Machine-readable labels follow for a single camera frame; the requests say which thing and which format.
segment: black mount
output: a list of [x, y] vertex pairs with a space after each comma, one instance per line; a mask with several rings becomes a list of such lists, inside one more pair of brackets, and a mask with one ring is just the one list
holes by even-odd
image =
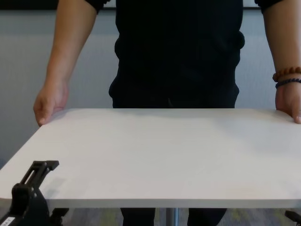
[[47, 202], [39, 187], [58, 161], [34, 161], [24, 178], [12, 189], [9, 212], [0, 219], [4, 226], [62, 226], [69, 209], [54, 209], [49, 216]]
[[293, 211], [285, 211], [285, 216], [293, 222], [296, 222], [296, 226], [301, 226], [301, 216], [298, 213]]

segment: forearm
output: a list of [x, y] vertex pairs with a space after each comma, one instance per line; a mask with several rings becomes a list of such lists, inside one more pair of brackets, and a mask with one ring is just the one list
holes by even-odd
[[91, 33], [95, 9], [84, 0], [60, 0], [46, 81], [68, 81]]
[[300, 11], [300, 0], [283, 0], [263, 14], [276, 71], [301, 66]]

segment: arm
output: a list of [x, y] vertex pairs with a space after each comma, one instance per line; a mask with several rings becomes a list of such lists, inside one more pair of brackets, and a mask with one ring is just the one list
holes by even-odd
[[276, 71], [301, 66], [300, 11], [300, 0], [283, 0], [263, 13]]
[[[301, 66], [301, 1], [282, 0], [263, 13], [266, 35], [276, 71]], [[299, 78], [291, 74], [279, 80]], [[288, 83], [277, 89], [276, 108], [301, 124], [301, 84]]]
[[95, 18], [96, 10], [85, 0], [59, 1], [46, 82], [69, 80]]
[[40, 126], [48, 123], [52, 114], [64, 109], [67, 103], [68, 81], [93, 28], [98, 10], [96, 6], [100, 8], [101, 2], [59, 1], [46, 79], [33, 107]]

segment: table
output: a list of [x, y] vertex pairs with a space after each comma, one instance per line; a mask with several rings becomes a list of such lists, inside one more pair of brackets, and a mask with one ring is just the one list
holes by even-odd
[[34, 160], [59, 160], [50, 207], [301, 207], [300, 137], [274, 110], [70, 109], [2, 168], [0, 203]]

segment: beaded bracelet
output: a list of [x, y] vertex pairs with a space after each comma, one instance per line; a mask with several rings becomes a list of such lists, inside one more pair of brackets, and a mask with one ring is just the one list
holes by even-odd
[[276, 88], [278, 88], [279, 86], [283, 86], [285, 84], [288, 84], [290, 82], [298, 82], [298, 83], [301, 83], [301, 79], [287, 79], [287, 80], [284, 80], [284, 81], [280, 81], [276, 84]]
[[273, 75], [273, 80], [277, 82], [280, 77], [295, 73], [301, 74], [301, 67], [291, 67], [282, 69]]

